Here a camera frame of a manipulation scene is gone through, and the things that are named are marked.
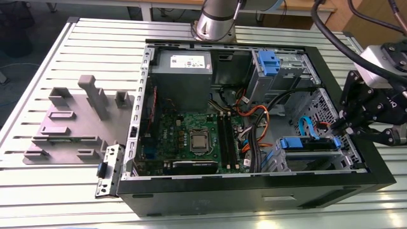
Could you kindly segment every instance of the chip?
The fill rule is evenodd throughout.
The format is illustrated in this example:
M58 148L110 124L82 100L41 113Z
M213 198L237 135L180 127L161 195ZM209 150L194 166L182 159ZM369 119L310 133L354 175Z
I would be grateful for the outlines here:
M205 135L193 135L192 136L192 148L193 149L205 149L206 138Z

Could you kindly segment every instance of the power cable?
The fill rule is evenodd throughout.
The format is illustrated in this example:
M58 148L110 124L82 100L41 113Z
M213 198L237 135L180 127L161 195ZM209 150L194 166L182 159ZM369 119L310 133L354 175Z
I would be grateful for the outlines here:
M349 5L349 9L350 9L352 13L353 13L358 18L361 18L361 19L364 19L364 20L369 21L370 23L374 23L374 24L377 24L377 25L380 25L380 26L384 26L385 28L388 28L388 29L390 29L390 30L394 30L394 31L397 31L397 32L402 32L402 30L401 30L400 27L397 27L397 26L394 26L394 25L392 25L392 24L389 24L389 23L386 23L386 22L384 22L384 21L380 21L380 20L377 20L377 19L374 19L374 18L372 18L372 17L368 17L368 16L365 16L364 14L361 14L361 13L356 10L356 8L354 8L354 6L353 6L352 0L348 0L348 5Z

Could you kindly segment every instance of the slotted aluminum table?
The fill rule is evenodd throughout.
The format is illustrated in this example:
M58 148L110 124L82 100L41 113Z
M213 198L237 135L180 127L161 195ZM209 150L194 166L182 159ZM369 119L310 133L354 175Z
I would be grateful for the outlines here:
M336 35L360 51L350 38ZM338 84L344 84L352 62L318 32L237 26L236 36L237 42L317 47ZM146 38L190 40L189 25L98 19L66 23L0 132L0 227L407 227L407 151L401 147L377 145L397 183L374 193L360 194L324 209L188 217L140 219L118 198L93 199L96 165L25 165L22 152L50 105L50 89L67 87L81 93L77 79L81 74L92 74L96 87L102 87L106 94L117 89L134 93Z

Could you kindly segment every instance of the ram slot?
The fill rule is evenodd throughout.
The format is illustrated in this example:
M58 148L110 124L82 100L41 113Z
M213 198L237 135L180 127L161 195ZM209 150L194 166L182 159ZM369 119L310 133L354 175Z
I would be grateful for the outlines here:
M221 167L229 168L229 158L228 158L228 143L224 132L224 116L222 114L217 115L217 137L218 137L218 145L220 145L220 161Z
M236 158L236 148L234 148L234 138L233 138L233 126L230 125L230 116L224 117L224 129L225 129L225 139L228 145L228 158L230 168L238 169L237 158Z

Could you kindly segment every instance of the black hose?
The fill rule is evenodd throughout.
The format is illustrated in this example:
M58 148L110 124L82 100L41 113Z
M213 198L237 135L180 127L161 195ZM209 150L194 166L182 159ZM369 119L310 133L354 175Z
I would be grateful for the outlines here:
M360 66L362 67L365 70L368 70L369 72L372 72L373 74L378 75L380 77L382 77L390 86L396 86L394 81L397 81L398 83L407 84L407 78L404 78L402 76L384 70L382 68L377 67L374 64L372 64L370 62L368 62L364 58L361 58L342 43L341 41L337 39L337 37L333 35L333 33L330 32L330 30L325 27L324 23L321 22L318 16L317 16L317 6L320 5L321 0L316 0L313 6L312 6L312 10L310 10L310 17L313 20L313 23L317 27L317 29L320 30L320 32L322 33L322 35L325 36L325 38L330 41L330 43L333 44L333 46L338 49L338 51Z
M361 14L361 13L354 9L352 0L348 0L348 5L349 5L349 9L350 9L352 13L353 13L358 18L361 18L361 19L364 19L364 20L369 21L370 23L374 23L374 24L377 24L377 25L380 25L380 26L384 26L385 28L392 29L392 30L394 30L394 31L397 31L397 32L400 32L400 33L404 33L400 27L397 27L397 26L394 26L394 25L392 25L392 24L389 24L389 23L386 23L386 22L384 22L384 21L380 21L380 20L377 20L377 19L374 19L374 18L372 18L372 17L368 17L368 16L365 16L364 14Z
M388 0L388 4L389 4L389 7L392 8L393 13L400 12L393 0Z

